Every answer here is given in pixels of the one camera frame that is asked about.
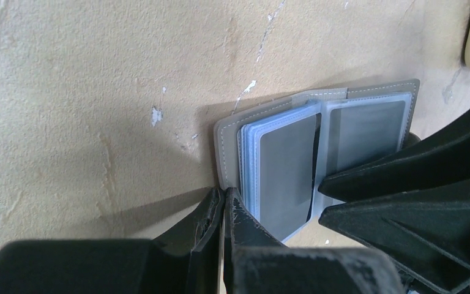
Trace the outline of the dark credit card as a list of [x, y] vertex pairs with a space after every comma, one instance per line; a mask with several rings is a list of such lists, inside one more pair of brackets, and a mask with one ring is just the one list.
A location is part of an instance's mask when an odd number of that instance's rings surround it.
[[403, 101], [332, 110], [327, 174], [333, 175], [398, 151], [404, 122]]
[[308, 218], [317, 116], [261, 138], [260, 223], [283, 241]]

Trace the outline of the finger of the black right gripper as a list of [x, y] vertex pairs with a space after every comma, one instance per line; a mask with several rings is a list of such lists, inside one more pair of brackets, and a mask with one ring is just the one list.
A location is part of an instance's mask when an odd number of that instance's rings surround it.
[[401, 151], [330, 175], [320, 193], [344, 202], [426, 190], [470, 179], [470, 109]]
[[434, 292], [470, 285], [470, 179], [331, 206], [319, 223], [383, 251]]

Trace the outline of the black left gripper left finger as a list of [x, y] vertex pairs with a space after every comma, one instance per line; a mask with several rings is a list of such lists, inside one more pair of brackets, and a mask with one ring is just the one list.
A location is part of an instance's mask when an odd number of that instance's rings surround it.
[[217, 293], [225, 195], [155, 239], [14, 241], [0, 250], [0, 293]]

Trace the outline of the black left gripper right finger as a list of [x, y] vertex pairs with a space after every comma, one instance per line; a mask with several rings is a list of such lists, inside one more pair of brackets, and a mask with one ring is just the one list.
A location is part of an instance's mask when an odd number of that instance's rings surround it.
[[403, 293], [397, 270], [366, 247], [292, 248], [274, 238], [226, 190], [224, 283], [227, 293]]

